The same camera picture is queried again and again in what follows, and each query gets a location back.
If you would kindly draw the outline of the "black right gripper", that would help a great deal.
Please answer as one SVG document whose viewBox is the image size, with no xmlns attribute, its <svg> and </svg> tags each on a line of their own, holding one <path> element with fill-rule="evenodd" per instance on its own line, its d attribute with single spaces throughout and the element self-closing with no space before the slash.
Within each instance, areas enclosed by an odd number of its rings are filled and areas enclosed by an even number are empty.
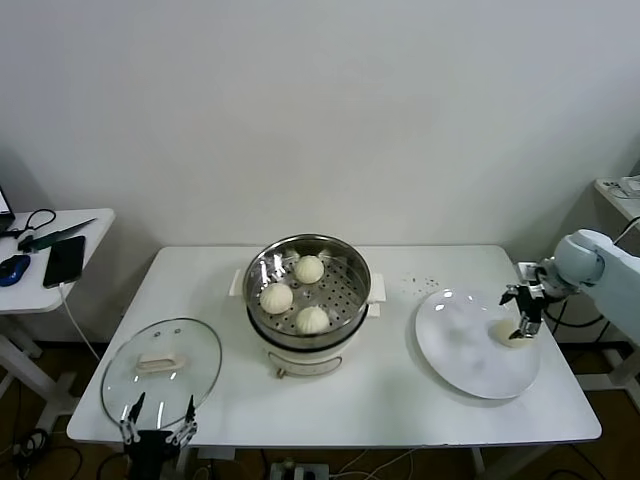
<svg viewBox="0 0 640 480">
<path fill-rule="evenodd" d="M 516 299 L 521 320 L 508 339 L 532 339 L 538 334 L 542 321 L 544 291 L 540 285 L 507 285 L 499 304 L 504 305 L 514 299 Z"/>
</svg>

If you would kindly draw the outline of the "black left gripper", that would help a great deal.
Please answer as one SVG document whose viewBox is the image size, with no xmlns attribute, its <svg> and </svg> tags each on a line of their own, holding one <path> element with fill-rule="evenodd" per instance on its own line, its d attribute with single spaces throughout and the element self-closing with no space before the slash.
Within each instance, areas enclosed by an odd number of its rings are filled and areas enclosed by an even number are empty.
<svg viewBox="0 0 640 480">
<path fill-rule="evenodd" d="M 173 433 L 169 431 L 143 430 L 138 432 L 136 422 L 142 410 L 145 392 L 129 410 L 128 416 L 119 422 L 119 430 L 124 443 L 124 452 L 131 465 L 129 478 L 132 480 L 158 480 L 163 465 L 177 457 L 180 446 L 186 446 L 197 432 L 194 397 L 189 399 L 181 426 Z"/>
</svg>

